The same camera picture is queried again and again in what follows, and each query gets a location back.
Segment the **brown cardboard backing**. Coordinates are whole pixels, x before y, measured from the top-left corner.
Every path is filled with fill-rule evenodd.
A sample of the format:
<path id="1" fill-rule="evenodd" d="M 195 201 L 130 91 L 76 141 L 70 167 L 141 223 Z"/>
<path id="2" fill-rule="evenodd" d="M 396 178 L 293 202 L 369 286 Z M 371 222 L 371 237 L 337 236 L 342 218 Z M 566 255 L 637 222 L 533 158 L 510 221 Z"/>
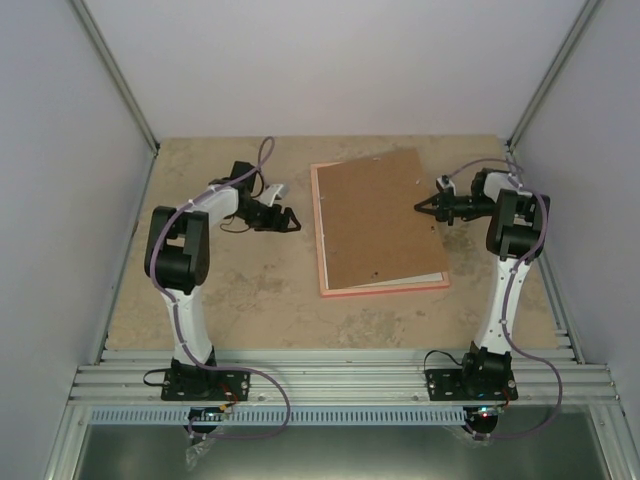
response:
<path id="1" fill-rule="evenodd" d="M 311 167 L 320 293 L 348 297 L 447 288 L 448 255 L 416 149 Z"/>

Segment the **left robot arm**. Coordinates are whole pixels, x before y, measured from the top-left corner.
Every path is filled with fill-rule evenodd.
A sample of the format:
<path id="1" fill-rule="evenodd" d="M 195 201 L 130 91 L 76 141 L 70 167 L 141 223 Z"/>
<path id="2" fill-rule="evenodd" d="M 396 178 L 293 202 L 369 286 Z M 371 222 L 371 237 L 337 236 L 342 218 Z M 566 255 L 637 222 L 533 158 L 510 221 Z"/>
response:
<path id="1" fill-rule="evenodd" d="M 263 183 L 259 168 L 234 163 L 231 174 L 212 181 L 186 204 L 156 207 L 151 216 L 144 270 L 160 292 L 171 321 L 174 350 L 164 371 L 165 401 L 215 400 L 235 403 L 248 397 L 251 373 L 217 365 L 205 325 L 202 286 L 210 269 L 210 230 L 225 220 L 240 219 L 257 232 L 293 233 L 301 229 L 294 211 L 279 201 L 281 183 Z"/>

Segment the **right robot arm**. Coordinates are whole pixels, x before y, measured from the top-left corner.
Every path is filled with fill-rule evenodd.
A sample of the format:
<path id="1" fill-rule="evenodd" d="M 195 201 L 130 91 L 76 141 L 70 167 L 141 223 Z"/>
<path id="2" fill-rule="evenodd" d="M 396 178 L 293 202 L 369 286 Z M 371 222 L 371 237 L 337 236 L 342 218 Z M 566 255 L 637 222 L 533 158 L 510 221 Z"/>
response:
<path id="1" fill-rule="evenodd" d="M 516 173 L 491 168 L 476 173 L 468 195 L 457 193 L 452 175 L 438 177 L 436 188 L 414 210 L 448 225 L 488 217 L 486 249 L 494 258 L 494 276 L 488 310 L 469 351 L 452 369 L 424 368 L 429 397 L 516 399 L 511 331 L 524 281 L 544 248 L 550 198 L 525 187 Z"/>

